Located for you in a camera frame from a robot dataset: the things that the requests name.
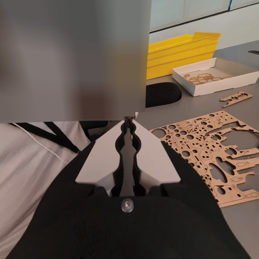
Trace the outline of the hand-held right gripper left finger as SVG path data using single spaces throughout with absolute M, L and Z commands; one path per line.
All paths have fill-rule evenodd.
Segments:
M 121 150 L 125 145 L 126 121 L 122 120 L 98 138 L 76 183 L 103 187 L 109 196 L 119 196 L 124 177 Z

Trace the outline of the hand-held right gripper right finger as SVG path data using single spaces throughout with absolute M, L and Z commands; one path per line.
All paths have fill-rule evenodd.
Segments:
M 134 119 L 130 121 L 133 158 L 133 191 L 145 196 L 153 186 L 180 183 L 178 175 L 162 142 Z

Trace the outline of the laser-cut wooden parts sheet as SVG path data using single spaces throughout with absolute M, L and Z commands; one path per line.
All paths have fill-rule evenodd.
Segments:
M 240 159 L 258 154 L 258 148 L 239 150 L 238 146 L 224 146 L 224 134 L 236 131 L 258 131 L 233 115 L 221 110 L 201 117 L 176 122 L 151 129 L 164 131 L 160 138 L 180 154 L 200 175 L 220 208 L 250 202 L 259 198 L 256 190 L 241 191 L 237 185 L 246 183 L 246 176 L 254 171 L 240 174 L 239 171 L 254 168 L 258 157 Z

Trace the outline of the black mesh wrist rest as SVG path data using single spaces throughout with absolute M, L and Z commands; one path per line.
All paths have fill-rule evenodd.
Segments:
M 182 98 L 180 88 L 172 82 L 161 82 L 146 86 L 145 107 L 168 105 Z

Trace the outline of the pile of rubber bands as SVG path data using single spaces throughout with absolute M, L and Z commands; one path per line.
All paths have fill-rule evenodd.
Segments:
M 192 85 L 198 86 L 205 83 L 217 82 L 220 80 L 229 79 L 229 78 L 232 78 L 232 76 L 217 77 L 217 76 L 213 76 L 210 73 L 202 73 L 202 74 L 198 74 L 197 76 L 192 76 L 191 74 L 185 74 L 183 78 L 188 82 L 190 82 Z

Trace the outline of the yellow plastic bin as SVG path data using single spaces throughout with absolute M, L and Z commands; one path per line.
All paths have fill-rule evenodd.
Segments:
M 211 59 L 221 33 L 195 32 L 149 44 L 146 79 L 171 75 L 174 68 Z

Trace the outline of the white cardboard tray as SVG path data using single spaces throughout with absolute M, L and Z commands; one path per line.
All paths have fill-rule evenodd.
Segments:
M 202 73 L 210 73 L 217 77 L 232 76 L 232 78 L 205 83 L 198 86 L 192 85 L 183 78 L 185 74 L 197 76 Z M 259 71 L 257 69 L 221 58 L 212 58 L 177 67 L 173 69 L 172 73 L 173 79 L 175 79 L 194 97 L 252 85 L 257 82 L 258 76 Z

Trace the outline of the jagged wooden sheet scrap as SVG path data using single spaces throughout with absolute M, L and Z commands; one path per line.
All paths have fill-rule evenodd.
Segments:
M 236 93 L 234 95 L 231 95 L 231 96 L 228 96 L 226 98 L 220 99 L 219 101 L 227 102 L 227 105 L 222 107 L 222 108 L 226 108 L 226 107 L 229 107 L 229 106 L 234 105 L 236 103 L 239 103 L 239 102 L 245 101 L 247 99 L 250 99 L 252 97 L 253 97 L 252 94 L 239 91 L 238 93 Z

